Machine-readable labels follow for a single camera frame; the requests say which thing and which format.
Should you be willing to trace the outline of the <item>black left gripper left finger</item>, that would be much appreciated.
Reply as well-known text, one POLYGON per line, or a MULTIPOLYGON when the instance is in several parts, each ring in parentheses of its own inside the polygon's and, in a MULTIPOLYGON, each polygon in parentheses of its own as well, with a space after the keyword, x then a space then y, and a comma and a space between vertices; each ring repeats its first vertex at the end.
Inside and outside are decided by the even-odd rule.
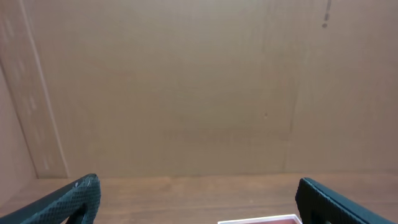
POLYGON ((87 174, 1 217, 1 223, 93 223, 100 201, 100 180, 96 174, 87 174))

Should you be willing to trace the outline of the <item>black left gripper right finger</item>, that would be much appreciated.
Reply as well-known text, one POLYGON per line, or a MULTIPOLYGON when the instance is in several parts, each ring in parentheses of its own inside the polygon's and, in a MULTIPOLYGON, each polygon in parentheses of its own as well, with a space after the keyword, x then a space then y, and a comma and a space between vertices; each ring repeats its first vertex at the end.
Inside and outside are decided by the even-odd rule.
POLYGON ((295 201, 303 224, 393 224, 309 177, 300 179, 295 201))

